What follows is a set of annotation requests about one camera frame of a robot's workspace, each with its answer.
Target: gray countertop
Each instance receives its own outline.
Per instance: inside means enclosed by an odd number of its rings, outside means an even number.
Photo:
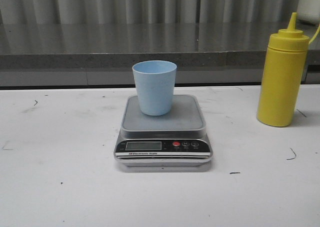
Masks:
[[[71,75],[84,72],[86,81],[81,85],[90,85],[88,77],[92,74],[99,77],[104,72],[128,73],[134,63],[154,59],[175,62],[178,71],[185,73],[259,70],[256,78],[248,81],[241,77],[238,81],[229,77],[212,81],[256,82],[261,78],[270,34],[286,28],[287,24],[4,24],[0,25],[0,71],[3,73],[0,85],[11,81],[6,74],[25,72]],[[297,29],[311,37],[317,28],[298,23]],[[306,63],[320,65],[320,38],[310,45]],[[178,78],[179,82],[190,80]],[[92,83],[112,84],[110,81]],[[130,79],[120,84],[133,83]]]

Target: scale platform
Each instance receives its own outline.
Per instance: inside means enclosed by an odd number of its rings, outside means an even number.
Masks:
[[[128,98],[114,158],[128,167],[192,167],[207,164],[213,152],[196,97],[174,95],[170,112],[141,112],[138,96]]]

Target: white table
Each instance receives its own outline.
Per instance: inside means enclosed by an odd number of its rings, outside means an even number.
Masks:
[[[211,169],[127,173],[113,151],[135,89],[0,91],[0,226],[319,227],[320,85],[284,128],[257,121],[259,92],[176,88],[199,101]]]

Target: light blue cup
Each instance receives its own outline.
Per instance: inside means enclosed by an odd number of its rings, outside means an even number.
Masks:
[[[177,65],[164,60],[150,60],[132,67],[140,109],[150,116],[162,116],[172,106]]]

